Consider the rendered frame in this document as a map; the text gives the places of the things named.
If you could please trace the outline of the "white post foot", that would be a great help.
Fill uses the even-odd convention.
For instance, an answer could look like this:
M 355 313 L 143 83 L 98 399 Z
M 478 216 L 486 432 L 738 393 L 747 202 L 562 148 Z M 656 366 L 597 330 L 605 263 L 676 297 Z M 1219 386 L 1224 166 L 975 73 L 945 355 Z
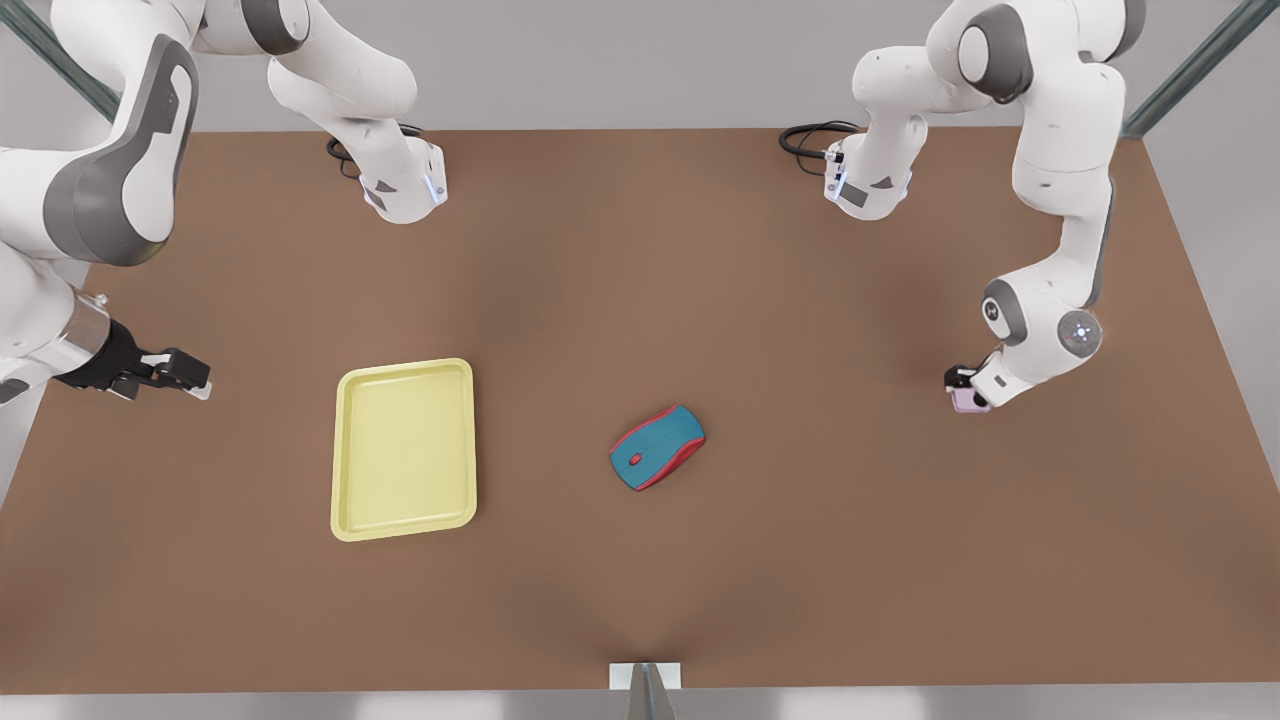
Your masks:
M 631 691 L 659 684 L 667 691 L 681 689 L 684 687 L 681 664 L 644 661 L 609 665 L 608 688 L 611 691 Z

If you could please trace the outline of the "blue and red computer mouse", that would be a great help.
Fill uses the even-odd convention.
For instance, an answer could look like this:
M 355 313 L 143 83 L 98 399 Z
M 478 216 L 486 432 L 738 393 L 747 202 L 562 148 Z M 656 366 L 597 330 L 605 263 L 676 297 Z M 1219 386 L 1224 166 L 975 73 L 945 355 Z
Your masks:
M 608 459 L 614 474 L 628 488 L 640 492 L 680 468 L 705 441 L 698 418 L 677 404 L 623 434 L 611 447 Z

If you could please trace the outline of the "yellow rectangular tray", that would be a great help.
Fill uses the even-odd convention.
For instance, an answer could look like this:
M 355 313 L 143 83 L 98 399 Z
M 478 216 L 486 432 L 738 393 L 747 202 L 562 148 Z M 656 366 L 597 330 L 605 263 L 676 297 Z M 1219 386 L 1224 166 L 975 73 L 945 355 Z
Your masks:
M 335 389 L 332 534 L 453 530 L 477 511 L 474 369 L 461 357 L 347 372 Z

